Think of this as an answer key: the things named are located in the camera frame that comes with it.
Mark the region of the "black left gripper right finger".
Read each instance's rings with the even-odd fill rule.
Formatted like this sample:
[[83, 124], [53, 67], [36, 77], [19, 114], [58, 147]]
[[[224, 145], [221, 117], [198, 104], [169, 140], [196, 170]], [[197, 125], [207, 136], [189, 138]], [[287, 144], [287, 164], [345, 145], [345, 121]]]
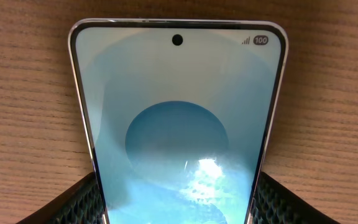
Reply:
[[250, 214], [251, 224], [339, 224], [264, 172], [259, 175]]

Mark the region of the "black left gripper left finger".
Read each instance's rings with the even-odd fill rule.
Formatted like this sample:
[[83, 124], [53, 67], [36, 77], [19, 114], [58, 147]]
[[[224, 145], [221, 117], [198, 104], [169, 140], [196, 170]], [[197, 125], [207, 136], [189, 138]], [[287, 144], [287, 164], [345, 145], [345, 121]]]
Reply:
[[104, 207], [95, 173], [89, 173], [17, 224], [104, 224]]

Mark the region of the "blue screen smartphone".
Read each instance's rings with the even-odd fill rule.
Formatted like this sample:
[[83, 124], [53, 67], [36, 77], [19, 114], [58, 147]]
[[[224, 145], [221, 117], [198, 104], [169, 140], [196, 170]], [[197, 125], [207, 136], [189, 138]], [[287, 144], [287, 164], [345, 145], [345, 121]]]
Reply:
[[68, 48], [106, 223], [249, 221], [288, 55], [282, 27], [90, 18]]

